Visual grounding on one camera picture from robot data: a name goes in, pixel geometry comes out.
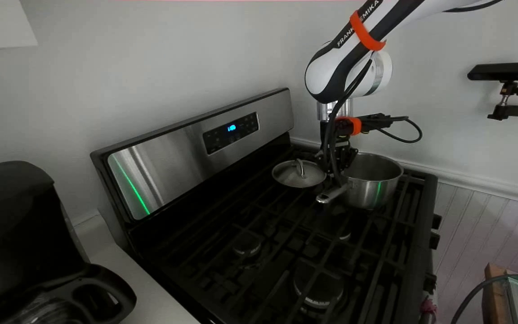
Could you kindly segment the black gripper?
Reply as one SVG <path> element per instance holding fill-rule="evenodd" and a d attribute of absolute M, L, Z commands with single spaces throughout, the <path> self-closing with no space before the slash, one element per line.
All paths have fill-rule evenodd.
<path fill-rule="evenodd" d="M 350 146 L 350 135 L 352 123 L 347 117 L 320 124 L 320 155 L 325 164 L 325 173 L 332 182 L 336 182 L 336 177 L 331 160 L 336 160 L 340 178 L 347 177 L 347 171 L 354 162 L 356 150 Z"/>

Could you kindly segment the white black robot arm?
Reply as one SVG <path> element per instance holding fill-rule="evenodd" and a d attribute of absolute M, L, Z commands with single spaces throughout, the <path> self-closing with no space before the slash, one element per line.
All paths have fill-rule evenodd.
<path fill-rule="evenodd" d="M 374 76 L 374 65 L 385 58 L 386 36 L 397 27 L 429 15 L 471 13 L 500 0 L 363 0 L 338 34 L 318 49 L 305 65 L 304 87 L 323 108 L 322 166 L 340 178 L 336 157 L 338 112 Z"/>

